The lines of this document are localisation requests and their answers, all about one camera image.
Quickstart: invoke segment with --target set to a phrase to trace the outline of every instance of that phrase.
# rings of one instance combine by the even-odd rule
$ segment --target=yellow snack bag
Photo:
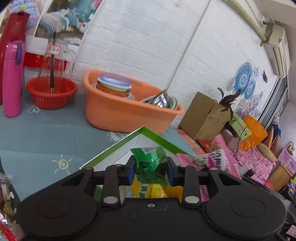
[[[163,185],[162,188],[166,193],[167,197],[177,197],[179,201],[182,202],[182,197],[183,197],[182,186],[172,187],[172,186]]]
[[[160,184],[152,184],[151,198],[166,198],[168,197]]]
[[[131,185],[136,198],[166,198],[168,197],[160,184],[140,183],[137,176]]]

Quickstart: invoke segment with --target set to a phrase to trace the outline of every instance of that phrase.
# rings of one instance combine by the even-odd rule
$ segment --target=red plastic jug
[[[3,64],[6,52],[6,46],[12,41],[26,41],[27,22],[30,14],[20,11],[10,14],[7,25],[0,38],[0,104],[2,101],[2,78],[3,78]]]

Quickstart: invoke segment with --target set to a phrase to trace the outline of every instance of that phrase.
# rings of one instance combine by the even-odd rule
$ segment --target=blue paper fan
[[[241,95],[246,91],[248,83],[252,77],[252,66],[249,63],[245,63],[237,73],[233,90],[236,93],[239,89],[241,90]]]
[[[251,80],[246,88],[246,91],[244,93],[244,98],[247,100],[251,98],[252,94],[254,93],[256,88],[256,82],[255,80]]]

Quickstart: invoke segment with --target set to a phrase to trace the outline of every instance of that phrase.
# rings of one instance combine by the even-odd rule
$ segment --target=stack of bowls
[[[94,87],[118,97],[135,100],[131,93],[131,82],[129,79],[118,74],[101,74]]]
[[[164,107],[171,110],[176,110],[178,107],[178,100],[174,96],[163,95],[167,90],[162,91],[158,95],[150,96],[146,99],[141,100],[142,103],[153,104],[158,107]]]

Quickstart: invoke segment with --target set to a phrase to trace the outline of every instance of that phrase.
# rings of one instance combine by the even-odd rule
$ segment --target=snack package
[[[141,183],[137,176],[131,185],[135,198],[165,198],[168,197],[160,184]]]
[[[176,186],[176,187],[172,187],[169,185],[163,185],[162,186],[165,194],[167,195],[167,197],[176,197],[179,199],[180,202],[182,202],[182,197],[183,197],[183,187],[182,186]]]
[[[219,168],[223,171],[226,170],[226,157],[222,149],[196,157],[193,161],[196,165],[205,165],[209,168]]]
[[[166,153],[162,147],[131,149],[136,161],[136,174],[141,183],[168,185],[165,177]]]

